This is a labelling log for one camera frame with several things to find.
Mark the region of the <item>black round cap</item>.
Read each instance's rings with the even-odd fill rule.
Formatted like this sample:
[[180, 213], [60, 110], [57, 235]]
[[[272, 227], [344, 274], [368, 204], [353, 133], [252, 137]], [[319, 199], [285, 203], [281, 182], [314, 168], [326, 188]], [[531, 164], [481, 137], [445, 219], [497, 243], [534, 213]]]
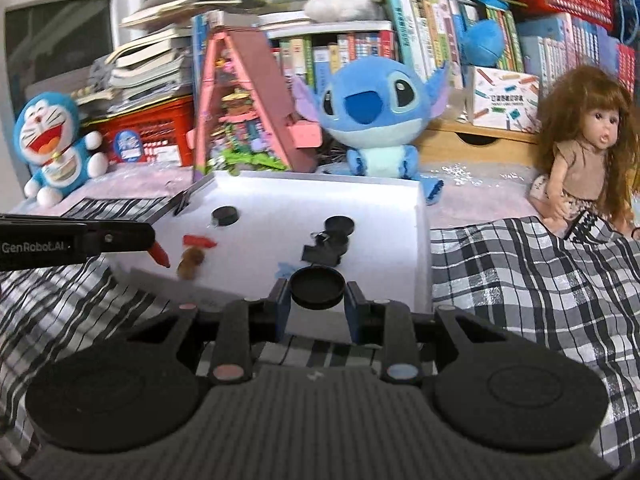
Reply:
[[290, 278], [292, 300], [307, 310], [323, 311], [337, 306], [344, 297], [343, 275], [328, 266], [307, 266]]

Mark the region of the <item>black binder clip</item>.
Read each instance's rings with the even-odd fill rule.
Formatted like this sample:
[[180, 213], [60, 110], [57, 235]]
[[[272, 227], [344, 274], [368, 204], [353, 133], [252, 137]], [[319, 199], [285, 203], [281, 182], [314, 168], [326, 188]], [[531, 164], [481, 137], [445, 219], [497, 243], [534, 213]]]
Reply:
[[[316, 234], [317, 233], [311, 234], [313, 241]], [[304, 246], [300, 260], [311, 264], [318, 264], [319, 266], [338, 266], [342, 261], [342, 257], [318, 247], [314, 241], [314, 244]]]
[[188, 188], [176, 194], [168, 203], [169, 210], [174, 216], [181, 214], [190, 204], [191, 196], [201, 188], [208, 185], [208, 179], [200, 179], [192, 183]]

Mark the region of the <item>black round lid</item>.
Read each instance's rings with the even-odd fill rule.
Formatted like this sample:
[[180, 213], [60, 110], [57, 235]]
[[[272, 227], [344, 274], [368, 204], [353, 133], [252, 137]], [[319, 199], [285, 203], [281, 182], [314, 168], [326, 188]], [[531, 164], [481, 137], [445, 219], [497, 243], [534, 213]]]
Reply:
[[220, 206], [210, 214], [213, 226], [232, 226], [240, 218], [239, 211], [233, 206]]

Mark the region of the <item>black round puck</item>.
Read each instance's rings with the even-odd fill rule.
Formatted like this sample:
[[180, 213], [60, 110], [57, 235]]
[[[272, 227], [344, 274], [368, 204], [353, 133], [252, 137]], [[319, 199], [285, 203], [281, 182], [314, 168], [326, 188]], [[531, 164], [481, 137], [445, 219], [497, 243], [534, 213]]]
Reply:
[[324, 229], [326, 232], [342, 232], [346, 236], [351, 236], [355, 231], [355, 222], [352, 218], [341, 216], [339, 214], [338, 216], [327, 218], [324, 222]]

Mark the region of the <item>small red toy piece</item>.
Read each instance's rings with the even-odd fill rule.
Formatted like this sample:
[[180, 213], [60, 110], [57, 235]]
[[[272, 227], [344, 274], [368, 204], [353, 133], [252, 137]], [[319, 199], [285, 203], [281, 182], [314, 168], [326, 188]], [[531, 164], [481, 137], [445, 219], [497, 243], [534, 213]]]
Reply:
[[182, 237], [182, 242], [184, 246], [198, 247], [203, 249], [214, 248], [217, 246], [217, 243], [214, 240], [203, 235], [184, 234]]

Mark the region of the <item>black binder clip on box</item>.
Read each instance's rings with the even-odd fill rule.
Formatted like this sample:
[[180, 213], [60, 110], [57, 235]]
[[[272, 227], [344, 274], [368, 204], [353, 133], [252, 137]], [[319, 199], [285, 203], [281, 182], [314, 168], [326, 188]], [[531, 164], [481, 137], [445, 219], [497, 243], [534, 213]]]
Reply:
[[168, 203], [169, 210], [174, 216], [181, 214], [190, 204], [191, 196], [201, 188], [208, 185], [208, 179], [200, 179], [192, 183], [188, 188], [176, 194]]

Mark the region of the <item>white shallow cardboard box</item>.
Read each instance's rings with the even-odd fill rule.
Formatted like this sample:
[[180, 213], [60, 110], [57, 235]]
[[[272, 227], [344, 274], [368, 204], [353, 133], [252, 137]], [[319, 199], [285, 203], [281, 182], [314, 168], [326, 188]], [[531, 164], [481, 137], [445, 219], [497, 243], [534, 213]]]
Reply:
[[[178, 216], [169, 209], [150, 220], [156, 239], [168, 253], [170, 267], [156, 264], [145, 252], [109, 254], [110, 269], [119, 283], [137, 287], [176, 304], [195, 304], [217, 312], [235, 299], [265, 297], [277, 281], [279, 262], [301, 266], [311, 234], [322, 230], [332, 216], [355, 222], [348, 251], [338, 270], [358, 284], [370, 300], [396, 300], [411, 311], [431, 309], [432, 272], [427, 206], [420, 184], [407, 181], [408, 195], [398, 202], [378, 205], [373, 200], [332, 204], [325, 200], [292, 201], [292, 188], [283, 197], [260, 198], [242, 194], [232, 200], [231, 186], [208, 185], [195, 192]], [[240, 218], [232, 226], [213, 226], [210, 214], [220, 206], [233, 206]], [[203, 249], [204, 262], [193, 281], [177, 276], [184, 234], [203, 235], [217, 243]]]

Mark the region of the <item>brown wooden toy piece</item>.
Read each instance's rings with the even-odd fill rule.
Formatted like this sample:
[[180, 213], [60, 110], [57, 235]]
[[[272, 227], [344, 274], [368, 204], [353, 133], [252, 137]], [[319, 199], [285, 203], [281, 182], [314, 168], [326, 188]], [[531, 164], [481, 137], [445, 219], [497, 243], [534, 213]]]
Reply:
[[189, 247], [182, 254], [177, 276], [183, 281], [193, 281], [198, 276], [198, 268], [204, 262], [205, 252], [199, 247]]

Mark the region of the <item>Doraemon plush toy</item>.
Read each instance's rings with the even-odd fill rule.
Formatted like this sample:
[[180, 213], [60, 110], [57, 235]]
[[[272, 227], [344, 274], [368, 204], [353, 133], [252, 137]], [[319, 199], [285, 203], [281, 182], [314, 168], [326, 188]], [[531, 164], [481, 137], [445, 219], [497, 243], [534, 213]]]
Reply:
[[24, 185], [28, 198], [51, 208], [108, 170], [102, 134], [79, 133], [79, 110], [67, 94], [43, 92], [18, 115], [13, 141], [17, 155], [32, 170]]

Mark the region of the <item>pink triangular toy house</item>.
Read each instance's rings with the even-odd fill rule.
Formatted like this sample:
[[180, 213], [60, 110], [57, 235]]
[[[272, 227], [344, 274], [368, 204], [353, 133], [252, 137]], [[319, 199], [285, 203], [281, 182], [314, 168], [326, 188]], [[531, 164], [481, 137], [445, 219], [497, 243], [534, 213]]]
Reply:
[[195, 107], [193, 180], [216, 170], [311, 172], [321, 141], [318, 122], [296, 110], [266, 35], [215, 27]]

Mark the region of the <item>stack of books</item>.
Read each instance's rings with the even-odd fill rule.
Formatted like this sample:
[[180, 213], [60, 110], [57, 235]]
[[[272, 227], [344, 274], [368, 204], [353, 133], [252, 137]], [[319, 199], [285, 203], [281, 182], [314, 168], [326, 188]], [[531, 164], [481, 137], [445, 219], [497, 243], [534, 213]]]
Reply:
[[79, 106], [108, 112], [140, 103], [146, 96], [174, 92], [184, 85], [192, 63], [194, 18], [233, 8], [242, 0], [145, 0], [120, 26], [142, 36], [98, 58], [84, 88], [72, 92]]

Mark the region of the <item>wooden drawer box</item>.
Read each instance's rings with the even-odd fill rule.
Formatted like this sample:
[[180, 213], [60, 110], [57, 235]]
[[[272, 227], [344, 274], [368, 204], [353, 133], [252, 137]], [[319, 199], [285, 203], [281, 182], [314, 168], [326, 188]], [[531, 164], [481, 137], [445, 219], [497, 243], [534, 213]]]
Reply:
[[533, 167], [533, 133], [434, 119], [414, 141], [420, 162], [489, 162]]

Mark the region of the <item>blue Stitch plush toy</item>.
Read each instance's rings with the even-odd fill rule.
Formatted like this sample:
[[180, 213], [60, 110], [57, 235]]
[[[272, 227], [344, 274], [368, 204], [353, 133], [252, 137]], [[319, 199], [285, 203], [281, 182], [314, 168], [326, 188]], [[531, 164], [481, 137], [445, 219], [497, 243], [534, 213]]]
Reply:
[[421, 174], [413, 141], [446, 110], [450, 90], [448, 63], [423, 80], [384, 56], [357, 58], [319, 92], [292, 78], [296, 112], [346, 146], [350, 174], [419, 182], [429, 205], [440, 200], [444, 181]]

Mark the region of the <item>white patterned tissue box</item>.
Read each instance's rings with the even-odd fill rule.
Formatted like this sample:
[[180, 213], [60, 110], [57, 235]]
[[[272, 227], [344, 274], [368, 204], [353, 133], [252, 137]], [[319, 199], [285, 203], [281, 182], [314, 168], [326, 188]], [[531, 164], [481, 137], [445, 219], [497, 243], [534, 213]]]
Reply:
[[468, 66], [465, 89], [466, 114], [473, 126], [521, 132], [537, 128], [537, 76]]

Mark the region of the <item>brown-haired baby doll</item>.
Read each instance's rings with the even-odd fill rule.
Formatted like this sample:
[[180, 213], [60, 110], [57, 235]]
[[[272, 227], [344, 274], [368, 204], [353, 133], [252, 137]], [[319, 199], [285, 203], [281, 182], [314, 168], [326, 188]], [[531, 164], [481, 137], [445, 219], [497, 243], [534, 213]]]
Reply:
[[591, 211], [630, 235], [639, 127], [628, 90], [604, 70], [581, 65], [555, 81], [537, 119], [539, 174], [528, 200], [546, 228], [561, 234]]

